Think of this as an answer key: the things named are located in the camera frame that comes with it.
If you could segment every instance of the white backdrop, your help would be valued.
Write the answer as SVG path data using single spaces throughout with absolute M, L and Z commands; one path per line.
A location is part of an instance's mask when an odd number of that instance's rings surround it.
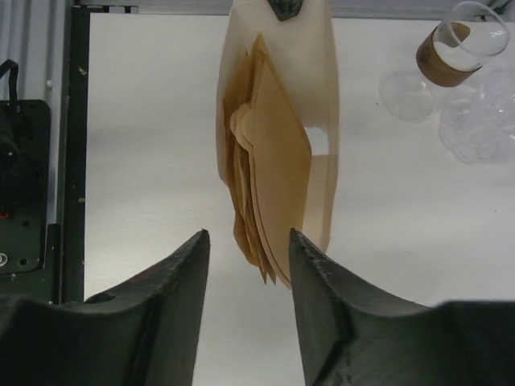
M 116 285 L 206 228 L 212 252 L 194 385 L 299 386 L 290 293 L 264 286 L 238 251 L 231 199 L 216 171 L 226 23 L 92 16 L 85 290 L 90 296 Z M 377 98 L 381 77 L 412 64 L 435 23 L 334 25 L 342 141 L 328 254 L 427 305 L 515 298 L 513 165 L 466 166 L 440 143 L 437 117 L 406 124 Z M 514 58 L 512 43 L 481 73 Z

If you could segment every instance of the black metal frame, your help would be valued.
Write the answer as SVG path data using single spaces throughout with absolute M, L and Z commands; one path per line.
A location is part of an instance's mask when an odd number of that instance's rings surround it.
M 2 128 L 14 128 L 12 151 L 19 155 L 2 172 L 6 217 L 0 220 L 0 252 L 7 257 L 0 267 L 0 293 L 59 302 L 60 227 L 47 227 L 51 111 L 44 101 L 18 101 L 16 87 L 14 80 L 10 99 L 16 100 L 17 113 L 11 101 L 0 102 Z
M 2 384 L 191 386 L 209 234 L 81 304 L 0 296 Z
M 290 270 L 307 386 L 515 384 L 515 302 L 421 306 L 361 279 L 296 231 Z
M 74 6 L 70 34 L 66 130 L 62 302 L 84 298 L 84 208 L 88 131 L 89 27 L 104 7 Z

